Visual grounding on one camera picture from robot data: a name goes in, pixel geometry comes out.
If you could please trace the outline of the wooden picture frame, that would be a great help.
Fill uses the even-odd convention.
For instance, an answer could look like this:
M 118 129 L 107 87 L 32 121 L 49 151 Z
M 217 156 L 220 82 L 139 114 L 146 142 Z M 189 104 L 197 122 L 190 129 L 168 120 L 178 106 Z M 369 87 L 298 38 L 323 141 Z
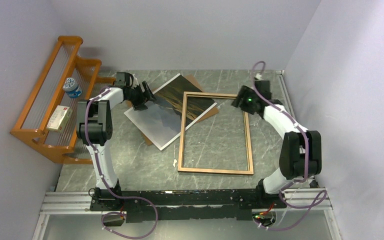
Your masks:
M 249 115 L 228 104 L 236 98 L 232 93 L 186 91 L 183 96 L 181 130 L 178 147 L 180 173 L 242 175 L 254 174 Z M 211 99 L 221 113 L 210 118 L 203 130 L 187 129 L 185 114 L 192 110 L 192 100 Z

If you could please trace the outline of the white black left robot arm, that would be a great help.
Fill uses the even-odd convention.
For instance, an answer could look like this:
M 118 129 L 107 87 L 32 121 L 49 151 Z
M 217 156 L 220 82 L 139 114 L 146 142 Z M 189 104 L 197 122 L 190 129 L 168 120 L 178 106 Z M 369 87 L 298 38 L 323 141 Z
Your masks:
M 147 109 L 147 102 L 155 101 L 156 97 L 146 81 L 138 82 L 129 72 L 117 72 L 112 85 L 103 87 L 96 96 L 77 103 L 76 135 L 91 156 L 96 176 L 94 195 L 103 199 L 110 210 L 119 209 L 123 203 L 110 150 L 112 109 L 129 102 L 135 111 L 143 111 Z

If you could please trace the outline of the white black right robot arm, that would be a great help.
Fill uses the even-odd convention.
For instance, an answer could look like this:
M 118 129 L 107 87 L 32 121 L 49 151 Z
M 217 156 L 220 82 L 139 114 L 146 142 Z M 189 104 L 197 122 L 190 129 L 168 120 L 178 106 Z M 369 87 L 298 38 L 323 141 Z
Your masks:
M 299 124 L 280 100 L 272 98 L 268 80 L 255 80 L 252 87 L 243 85 L 231 105 L 258 114 L 282 138 L 278 168 L 263 179 L 263 189 L 254 195 L 258 206 L 268 207 L 275 199 L 274 194 L 288 185 L 321 173 L 321 134 Z

